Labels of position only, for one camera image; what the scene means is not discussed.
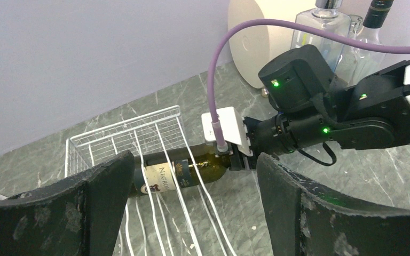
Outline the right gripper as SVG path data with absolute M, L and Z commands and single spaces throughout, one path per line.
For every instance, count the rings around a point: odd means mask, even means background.
M 253 156 L 247 157 L 249 169 L 256 168 L 257 160 L 261 153 L 266 153 L 275 159 L 279 159 L 279 156 L 283 154 L 283 144 L 280 141 L 276 118 L 277 116 L 273 116 L 260 121 L 251 117 L 245 117 L 243 123 L 248 130 L 246 137 L 250 142 L 249 149 L 253 152 Z

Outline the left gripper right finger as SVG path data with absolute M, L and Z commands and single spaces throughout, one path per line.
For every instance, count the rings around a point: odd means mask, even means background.
M 410 255 L 410 210 L 343 194 L 267 154 L 256 171 L 274 255 Z

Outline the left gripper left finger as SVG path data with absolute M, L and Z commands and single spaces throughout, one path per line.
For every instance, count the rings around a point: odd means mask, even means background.
M 135 170 L 130 151 L 0 200 L 0 255 L 112 255 Z

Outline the dark green wine bottle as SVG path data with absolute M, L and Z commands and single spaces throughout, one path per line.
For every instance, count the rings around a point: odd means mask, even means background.
M 162 193 L 220 179 L 231 167 L 230 155 L 217 155 L 205 144 L 170 149 L 135 157 L 135 172 L 129 197 Z

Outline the small clear glass bottle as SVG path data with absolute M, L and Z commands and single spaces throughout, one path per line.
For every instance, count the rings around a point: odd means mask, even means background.
M 363 18 L 358 15 L 351 14 L 351 26 L 348 33 L 349 39 L 356 39 L 356 35 L 360 30 Z M 346 83 L 351 81 L 354 70 L 357 64 L 357 56 L 353 46 L 344 45 L 338 63 L 335 69 L 335 74 Z

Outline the clear bottle black gold cap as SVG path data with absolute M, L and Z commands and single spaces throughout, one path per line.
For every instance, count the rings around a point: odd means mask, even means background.
M 393 5 L 393 1 L 373 0 L 364 18 L 362 28 L 356 35 L 356 40 L 362 43 L 380 45 L 379 33 L 386 17 Z M 376 72 L 385 57 L 385 53 L 363 49 L 354 49 L 356 66 L 349 84 L 355 85 L 364 77 Z

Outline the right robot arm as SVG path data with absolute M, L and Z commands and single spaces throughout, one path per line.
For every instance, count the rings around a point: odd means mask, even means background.
M 410 145 L 410 60 L 363 78 L 353 86 L 333 73 L 313 45 L 289 50 L 258 73 L 276 115 L 245 117 L 251 156 L 239 153 L 232 169 L 254 169 L 260 154 L 272 157 L 328 142 L 342 149 L 385 149 Z

